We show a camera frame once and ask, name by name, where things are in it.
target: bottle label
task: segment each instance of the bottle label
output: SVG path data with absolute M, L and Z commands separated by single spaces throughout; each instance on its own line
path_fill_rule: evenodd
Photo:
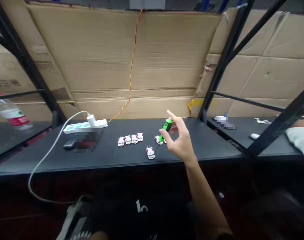
M 19 109 L 15 109 L 14 111 L 1 111 L 0 113 L 13 126 L 20 126 L 30 122 Z

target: orange and brown wire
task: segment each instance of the orange and brown wire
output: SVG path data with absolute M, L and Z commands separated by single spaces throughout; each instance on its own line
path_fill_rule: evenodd
M 130 90 L 129 90 L 129 100 L 128 100 L 128 102 L 127 102 L 126 104 L 124 104 L 124 106 L 121 108 L 121 111 L 119 112 L 119 114 L 116 115 L 116 116 L 114 116 L 113 118 L 111 118 L 111 119 L 108 121 L 108 123 L 109 123 L 112 119 L 118 117 L 118 116 L 121 114 L 121 112 L 122 112 L 122 110 L 124 109 L 124 107 L 125 107 L 125 106 L 130 102 L 130 100 L 131 100 L 132 67 L 133 67 L 133 58 L 134 58 L 135 45 L 136 45 L 136 34 L 137 34 L 137 32 L 138 32 L 138 25 L 139 25 L 140 16 L 141 16 L 141 14 L 142 14 L 142 12 L 143 12 L 144 10 L 145 10 L 144 8 L 141 9 L 140 14 L 139 14 L 139 16 L 138 16 L 138 19 L 137 19 L 137 21 L 136 21 L 135 35 L 134 35 L 134 47 L 133 47 L 133 52 L 132 52 L 131 69 L 130 69 Z

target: black table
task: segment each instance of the black table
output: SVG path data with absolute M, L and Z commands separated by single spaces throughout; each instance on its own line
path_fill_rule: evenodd
M 244 158 L 241 152 L 199 119 L 185 118 L 184 121 L 190 131 L 193 148 L 199 161 Z M 168 151 L 165 144 L 159 146 L 155 159 L 149 160 L 146 155 L 147 146 L 156 149 L 157 144 L 154 141 L 154 136 L 159 135 L 159 129 L 163 123 L 164 119 L 112 120 L 108 127 L 102 128 L 101 142 L 96 150 L 86 153 L 64 150 L 62 148 L 63 144 L 67 140 L 75 138 L 75 135 L 62 133 L 57 145 L 36 172 L 60 172 L 180 162 L 180 159 Z M 1 162 L 0 176 L 31 173 L 36 164 L 50 149 L 60 130 L 61 127 L 54 129 L 28 148 Z M 143 142 L 118 147 L 120 136 L 133 135 L 139 132 L 143 133 Z M 177 133 L 172 136 L 173 139 L 177 137 Z
M 275 119 L 275 117 L 259 118 L 260 120 L 269 121 L 273 121 Z M 252 133 L 260 135 L 269 126 L 268 124 L 258 123 L 253 117 L 228 117 L 228 121 L 231 124 L 234 124 L 237 129 L 224 129 L 219 127 L 218 131 L 233 139 L 236 143 L 244 148 L 248 148 L 254 142 L 254 140 L 250 137 Z M 208 118 L 208 122 L 213 126 L 218 127 L 218 124 L 214 119 Z M 259 155 L 259 157 L 286 157 L 299 155 L 302 155 L 301 152 L 292 146 L 285 133 L 283 133 L 270 146 L 268 146 Z
M 19 131 L 7 122 L 0 123 L 0 158 L 21 148 L 26 141 L 51 127 L 51 122 L 33 122 L 32 124 L 32 128 Z

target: yellow tape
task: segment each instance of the yellow tape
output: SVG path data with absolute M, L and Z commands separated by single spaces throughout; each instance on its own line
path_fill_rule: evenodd
M 191 111 L 191 108 L 193 105 L 202 105 L 203 101 L 204 101 L 204 99 L 192 99 L 188 104 L 190 111 Z M 210 105 L 215 106 L 216 101 L 217 101 L 216 99 L 213 99 Z

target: hand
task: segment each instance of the hand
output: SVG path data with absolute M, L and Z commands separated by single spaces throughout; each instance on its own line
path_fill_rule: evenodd
M 291 127 L 304 127 L 304 119 L 297 120 Z
M 176 156 L 181 158 L 185 165 L 198 164 L 198 159 L 194 154 L 192 142 L 190 138 L 189 130 L 186 128 L 185 123 L 181 117 L 175 116 L 169 110 L 166 111 L 170 118 L 172 119 L 175 127 L 171 128 L 171 134 L 175 131 L 179 132 L 179 137 L 177 140 L 173 141 L 167 131 L 160 129 L 160 133 L 166 140 L 168 149 L 173 152 Z

